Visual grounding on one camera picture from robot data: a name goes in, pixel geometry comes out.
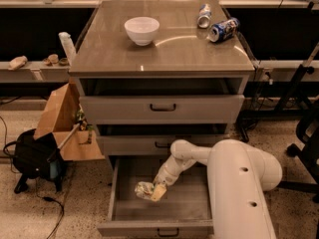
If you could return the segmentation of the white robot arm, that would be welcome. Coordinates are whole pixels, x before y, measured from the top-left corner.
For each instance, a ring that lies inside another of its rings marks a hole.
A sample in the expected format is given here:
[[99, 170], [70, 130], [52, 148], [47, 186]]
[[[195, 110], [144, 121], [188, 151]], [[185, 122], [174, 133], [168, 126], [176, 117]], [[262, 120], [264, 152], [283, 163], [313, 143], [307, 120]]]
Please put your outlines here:
[[272, 154], [239, 140], [221, 140], [212, 147], [175, 141], [151, 200], [160, 200], [197, 162], [207, 167], [214, 239], [276, 239], [264, 193], [281, 181], [281, 165]]

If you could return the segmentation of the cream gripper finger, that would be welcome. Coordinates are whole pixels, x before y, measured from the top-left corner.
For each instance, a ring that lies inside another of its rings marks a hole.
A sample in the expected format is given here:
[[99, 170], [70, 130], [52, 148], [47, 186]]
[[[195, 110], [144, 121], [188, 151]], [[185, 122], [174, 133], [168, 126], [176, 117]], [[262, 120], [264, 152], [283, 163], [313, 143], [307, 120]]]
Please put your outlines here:
[[154, 185], [153, 194], [151, 195], [151, 201], [158, 202], [166, 193], [165, 183], [156, 183]]

